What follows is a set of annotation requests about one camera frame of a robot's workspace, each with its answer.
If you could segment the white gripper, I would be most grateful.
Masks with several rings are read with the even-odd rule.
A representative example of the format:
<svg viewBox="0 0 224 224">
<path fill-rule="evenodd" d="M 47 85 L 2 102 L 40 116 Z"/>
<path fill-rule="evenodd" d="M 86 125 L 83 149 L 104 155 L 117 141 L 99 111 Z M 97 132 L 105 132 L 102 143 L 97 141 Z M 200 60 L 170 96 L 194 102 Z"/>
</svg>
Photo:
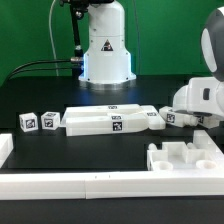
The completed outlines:
<svg viewBox="0 0 224 224">
<path fill-rule="evenodd" d="M 173 97 L 176 112 L 209 114 L 224 119 L 224 82 L 214 77 L 191 78 Z"/>
</svg>

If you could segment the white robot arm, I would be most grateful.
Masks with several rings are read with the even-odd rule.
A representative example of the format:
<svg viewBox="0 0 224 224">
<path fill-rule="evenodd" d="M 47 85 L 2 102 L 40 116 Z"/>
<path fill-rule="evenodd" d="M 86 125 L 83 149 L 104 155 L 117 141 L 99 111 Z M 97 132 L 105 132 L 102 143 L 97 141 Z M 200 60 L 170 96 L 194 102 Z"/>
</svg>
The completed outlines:
<svg viewBox="0 0 224 224">
<path fill-rule="evenodd" d="M 191 78 L 174 95 L 173 110 L 224 120 L 224 6 L 209 15 L 201 34 L 201 49 L 212 76 Z"/>
</svg>

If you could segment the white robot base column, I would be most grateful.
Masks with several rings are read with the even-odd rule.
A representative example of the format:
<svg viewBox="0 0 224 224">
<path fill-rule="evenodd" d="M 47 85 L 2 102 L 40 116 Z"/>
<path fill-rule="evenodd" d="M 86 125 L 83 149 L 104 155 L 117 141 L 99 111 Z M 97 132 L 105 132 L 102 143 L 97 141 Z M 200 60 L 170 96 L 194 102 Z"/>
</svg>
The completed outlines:
<svg viewBox="0 0 224 224">
<path fill-rule="evenodd" d="M 133 82 L 131 54 L 125 47 L 125 11 L 112 3 L 91 4 L 89 48 L 84 54 L 80 84 L 94 89 L 118 89 Z"/>
</svg>

